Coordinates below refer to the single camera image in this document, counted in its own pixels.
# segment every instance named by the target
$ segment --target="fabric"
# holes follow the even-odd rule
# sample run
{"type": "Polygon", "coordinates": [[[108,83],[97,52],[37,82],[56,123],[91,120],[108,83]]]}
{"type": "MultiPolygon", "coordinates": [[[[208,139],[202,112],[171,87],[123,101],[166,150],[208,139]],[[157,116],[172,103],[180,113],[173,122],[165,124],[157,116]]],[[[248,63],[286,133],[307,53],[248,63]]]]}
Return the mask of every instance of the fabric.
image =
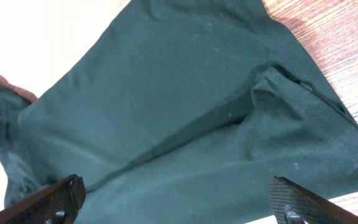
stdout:
{"type": "Polygon", "coordinates": [[[132,1],[35,103],[0,86],[6,206],[70,174],[77,223],[245,223],[284,176],[358,191],[358,125],[260,1],[132,1]]]}

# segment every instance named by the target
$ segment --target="wrinkled fabric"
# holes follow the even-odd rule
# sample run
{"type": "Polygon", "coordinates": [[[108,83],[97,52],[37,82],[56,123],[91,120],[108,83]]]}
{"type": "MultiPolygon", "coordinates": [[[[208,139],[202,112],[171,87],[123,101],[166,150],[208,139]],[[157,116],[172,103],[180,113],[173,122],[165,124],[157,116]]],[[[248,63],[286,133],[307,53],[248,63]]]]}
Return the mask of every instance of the wrinkled fabric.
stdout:
{"type": "Polygon", "coordinates": [[[273,176],[358,191],[358,125],[260,1],[132,1],[30,104],[0,86],[6,207],[70,174],[77,223],[245,223],[273,176]]]}

